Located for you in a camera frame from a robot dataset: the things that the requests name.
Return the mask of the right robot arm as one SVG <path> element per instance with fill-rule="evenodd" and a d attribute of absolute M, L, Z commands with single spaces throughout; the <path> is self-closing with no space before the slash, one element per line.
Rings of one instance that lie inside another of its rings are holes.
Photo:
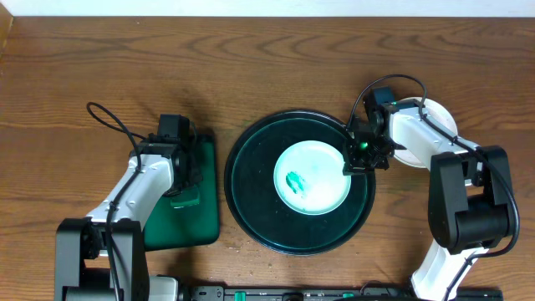
<path fill-rule="evenodd" d="M 421 97 L 367 96 L 365 121 L 351 116 L 344 147 L 350 174 L 387 169 L 388 159 L 409 153 L 430 172 L 428 222 L 433 242 L 413 272 L 413 294 L 453 300 L 471 266 L 509 253 L 519 236 L 507 153 L 458 135 L 451 113 Z"/>

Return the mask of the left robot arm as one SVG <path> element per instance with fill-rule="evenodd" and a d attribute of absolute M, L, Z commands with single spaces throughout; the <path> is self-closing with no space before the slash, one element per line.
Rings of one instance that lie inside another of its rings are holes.
<path fill-rule="evenodd" d="M 171 276 L 152 276 L 146 252 L 217 239 L 215 150 L 207 137 L 149 138 L 112 192 L 56 232 L 57 300 L 184 300 Z"/>

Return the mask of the green sponge cloth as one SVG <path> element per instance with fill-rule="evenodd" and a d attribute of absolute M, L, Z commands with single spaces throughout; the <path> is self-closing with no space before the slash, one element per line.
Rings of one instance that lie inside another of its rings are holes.
<path fill-rule="evenodd" d="M 170 197 L 170 205 L 175 209 L 196 206 L 200 203 L 199 189 L 194 186 Z"/>

